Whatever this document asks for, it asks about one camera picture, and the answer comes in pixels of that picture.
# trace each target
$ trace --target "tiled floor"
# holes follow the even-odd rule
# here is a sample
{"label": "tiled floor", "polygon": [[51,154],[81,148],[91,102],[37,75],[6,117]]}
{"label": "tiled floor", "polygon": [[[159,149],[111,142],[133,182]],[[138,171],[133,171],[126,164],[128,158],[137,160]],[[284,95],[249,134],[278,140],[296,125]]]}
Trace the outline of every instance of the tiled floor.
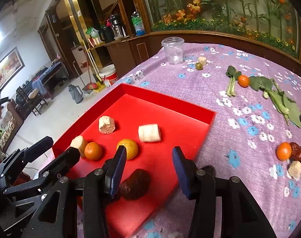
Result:
{"label": "tiled floor", "polygon": [[[85,83],[89,82],[87,73],[81,75]],[[59,89],[53,100],[47,99],[48,106],[42,107],[41,115],[34,116],[31,113],[11,142],[7,154],[11,154],[16,149],[24,149],[41,140],[45,136],[52,137],[56,141],[86,110],[88,110],[105,91],[97,93],[91,92],[86,95],[83,101],[76,104],[69,94],[68,85],[66,83]],[[71,81],[71,84],[83,88],[80,78]],[[47,160],[53,151],[50,149],[41,155],[34,162],[28,163],[24,172],[34,177],[37,170]]]}

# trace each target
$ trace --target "picture frame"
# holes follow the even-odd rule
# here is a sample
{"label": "picture frame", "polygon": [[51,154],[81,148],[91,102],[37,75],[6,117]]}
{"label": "picture frame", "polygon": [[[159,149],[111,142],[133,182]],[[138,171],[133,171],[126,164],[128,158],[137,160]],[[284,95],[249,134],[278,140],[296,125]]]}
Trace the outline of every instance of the picture frame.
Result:
{"label": "picture frame", "polygon": [[0,61],[0,90],[2,90],[24,66],[18,49],[15,47]]}

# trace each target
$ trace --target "red box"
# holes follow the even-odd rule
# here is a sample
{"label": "red box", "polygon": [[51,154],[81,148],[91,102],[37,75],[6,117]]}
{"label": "red box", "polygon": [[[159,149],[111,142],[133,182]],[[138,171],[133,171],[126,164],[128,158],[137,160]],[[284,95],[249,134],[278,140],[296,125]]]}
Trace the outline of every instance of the red box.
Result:
{"label": "red box", "polygon": [[[216,112],[204,107],[143,88],[121,84],[106,94],[85,112],[53,145],[57,157],[70,145],[72,139],[82,135],[88,142],[102,146],[99,161],[80,161],[71,169],[70,178],[86,176],[102,167],[105,160],[113,158],[117,143],[122,139],[137,142],[137,157],[128,160],[121,181],[134,170],[147,170],[152,178],[146,195],[135,201],[121,198],[106,208],[109,228],[121,237],[134,231],[163,203],[178,184],[172,163],[172,149],[180,146],[188,159],[194,159],[209,132]],[[103,115],[115,120],[116,130],[102,134],[98,130]],[[138,138],[138,126],[157,123],[161,142],[144,143]]]}

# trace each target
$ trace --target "clear plastic cup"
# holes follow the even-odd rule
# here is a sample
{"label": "clear plastic cup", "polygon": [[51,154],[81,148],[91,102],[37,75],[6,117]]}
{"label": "clear plastic cup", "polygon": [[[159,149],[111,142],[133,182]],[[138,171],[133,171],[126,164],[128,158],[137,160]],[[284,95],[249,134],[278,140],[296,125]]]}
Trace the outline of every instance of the clear plastic cup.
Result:
{"label": "clear plastic cup", "polygon": [[181,37],[168,37],[161,42],[169,64],[175,65],[183,62],[184,42],[185,40]]}

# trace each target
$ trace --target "floral tablecloth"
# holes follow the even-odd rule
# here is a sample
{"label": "floral tablecloth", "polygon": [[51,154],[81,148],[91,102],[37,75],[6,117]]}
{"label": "floral tablecloth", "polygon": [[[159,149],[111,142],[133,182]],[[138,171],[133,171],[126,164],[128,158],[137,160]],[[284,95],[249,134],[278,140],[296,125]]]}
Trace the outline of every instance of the floral tablecloth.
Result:
{"label": "floral tablecloth", "polygon": [[[202,71],[194,64],[207,58]],[[238,176],[260,205],[278,238],[288,237],[301,220],[301,178],[289,176],[289,161],[279,161],[276,147],[284,142],[301,146],[301,129],[277,112],[262,92],[236,83],[236,97],[225,93],[229,65],[247,76],[274,78],[301,110],[301,77],[269,60],[217,44],[185,44],[182,64],[167,63],[165,52],[140,64],[119,83],[161,92],[217,112],[210,134],[196,160],[213,165],[216,177]],[[215,237],[221,233],[221,200],[217,199]],[[167,205],[137,232],[138,238],[187,237],[194,201],[178,189]]]}

